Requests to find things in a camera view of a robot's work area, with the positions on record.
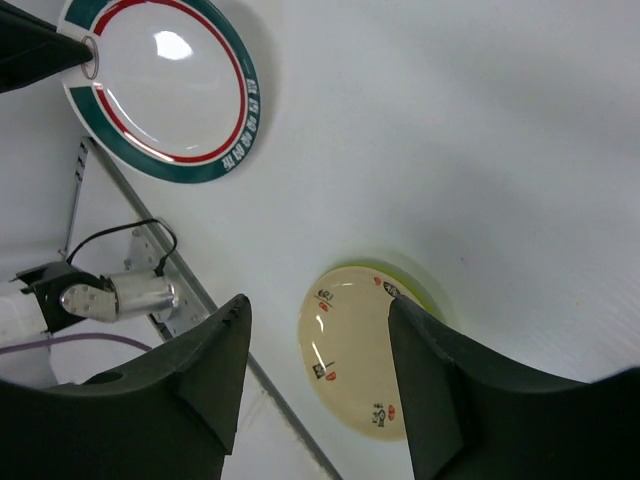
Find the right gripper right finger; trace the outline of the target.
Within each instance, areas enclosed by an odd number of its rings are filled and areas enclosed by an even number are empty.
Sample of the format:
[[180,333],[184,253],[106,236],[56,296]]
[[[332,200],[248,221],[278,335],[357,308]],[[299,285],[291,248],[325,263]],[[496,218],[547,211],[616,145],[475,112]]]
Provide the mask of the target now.
[[388,328],[414,478],[638,478],[638,368],[592,383],[542,372],[404,296]]

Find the beige plate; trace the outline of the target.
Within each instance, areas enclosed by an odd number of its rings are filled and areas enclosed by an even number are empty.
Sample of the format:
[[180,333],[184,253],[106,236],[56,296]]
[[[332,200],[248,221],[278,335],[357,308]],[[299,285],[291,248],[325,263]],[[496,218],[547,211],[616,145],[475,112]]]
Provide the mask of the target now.
[[299,311],[299,351],[317,396],[343,425],[384,442],[406,438],[388,329],[398,296],[416,298],[388,271],[347,265],[318,278]]

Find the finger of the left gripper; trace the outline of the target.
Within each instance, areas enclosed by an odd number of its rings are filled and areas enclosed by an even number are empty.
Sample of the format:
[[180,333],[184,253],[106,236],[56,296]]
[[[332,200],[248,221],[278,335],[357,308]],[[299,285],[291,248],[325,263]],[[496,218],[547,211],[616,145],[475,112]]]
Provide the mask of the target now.
[[93,60],[88,46],[7,1],[1,2],[0,41],[2,93]]

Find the green red rimmed plate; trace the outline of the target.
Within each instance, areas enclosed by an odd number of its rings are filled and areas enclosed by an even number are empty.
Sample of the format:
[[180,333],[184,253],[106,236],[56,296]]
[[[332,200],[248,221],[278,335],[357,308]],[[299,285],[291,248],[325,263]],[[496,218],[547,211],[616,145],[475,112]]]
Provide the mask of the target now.
[[238,167],[261,96],[241,37],[211,1],[68,1],[58,33],[92,59],[61,77],[90,136],[156,179],[197,184]]

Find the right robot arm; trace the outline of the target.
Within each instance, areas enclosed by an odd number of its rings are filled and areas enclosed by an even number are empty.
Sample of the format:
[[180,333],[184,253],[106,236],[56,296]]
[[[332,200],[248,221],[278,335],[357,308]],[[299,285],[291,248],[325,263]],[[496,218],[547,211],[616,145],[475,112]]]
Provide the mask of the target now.
[[[18,275],[1,348],[41,346],[85,319],[179,301],[160,269],[97,277],[64,261]],[[202,323],[88,381],[1,385],[5,479],[218,479],[231,454],[252,312],[238,295]],[[417,479],[635,479],[639,372],[551,375],[456,332],[405,296],[387,320]]]

